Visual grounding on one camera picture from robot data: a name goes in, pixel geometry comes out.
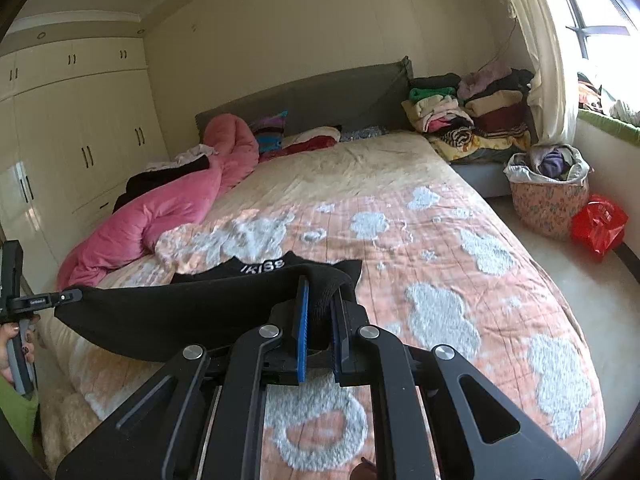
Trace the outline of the person's left hand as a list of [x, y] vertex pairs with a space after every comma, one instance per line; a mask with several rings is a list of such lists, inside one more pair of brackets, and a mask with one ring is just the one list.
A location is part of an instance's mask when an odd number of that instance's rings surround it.
[[24, 330], [21, 330], [20, 323], [9, 322], [1, 325], [1, 375], [11, 385], [16, 385], [19, 354], [27, 363], [35, 363], [35, 328], [39, 320], [40, 316], [35, 314]]

